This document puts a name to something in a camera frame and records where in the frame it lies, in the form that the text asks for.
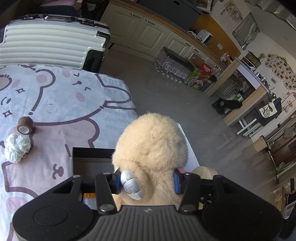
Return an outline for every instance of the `teddy bear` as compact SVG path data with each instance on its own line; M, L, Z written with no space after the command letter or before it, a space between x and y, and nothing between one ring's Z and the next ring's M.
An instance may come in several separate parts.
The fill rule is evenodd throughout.
M112 163L121 171L122 191L113 195L121 205L175 205L173 174L187 162L185 138L169 117L148 113L134 120L120 136Z

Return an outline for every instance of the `white suitcase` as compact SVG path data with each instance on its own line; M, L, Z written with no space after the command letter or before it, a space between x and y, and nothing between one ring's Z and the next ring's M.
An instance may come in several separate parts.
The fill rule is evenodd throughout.
M26 15L0 28L0 66L47 64L98 72L107 25L62 15Z

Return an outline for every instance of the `brown tape roll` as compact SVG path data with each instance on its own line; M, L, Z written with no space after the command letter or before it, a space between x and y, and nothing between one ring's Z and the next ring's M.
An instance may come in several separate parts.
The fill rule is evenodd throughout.
M33 120L30 117L23 116L17 122L17 131L23 135L31 134L33 130Z

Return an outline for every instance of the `bed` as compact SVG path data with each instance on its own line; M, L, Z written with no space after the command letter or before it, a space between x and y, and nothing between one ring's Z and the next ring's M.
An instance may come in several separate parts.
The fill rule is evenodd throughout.
M18 164L4 142L30 116L32 149ZM72 147L115 148L138 117L122 80L44 65L0 67L0 241L17 240L11 220L22 205L73 174Z

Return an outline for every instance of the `gray floor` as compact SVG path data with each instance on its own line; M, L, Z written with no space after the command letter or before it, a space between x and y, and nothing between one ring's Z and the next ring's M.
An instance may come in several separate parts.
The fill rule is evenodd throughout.
M101 72L125 81L139 115L156 112L180 123L201 166L217 172L253 193L267 199L275 185L275 171L264 154L246 160L242 149L252 141L237 136L237 124L227 127L207 97L158 73L153 62L110 50Z

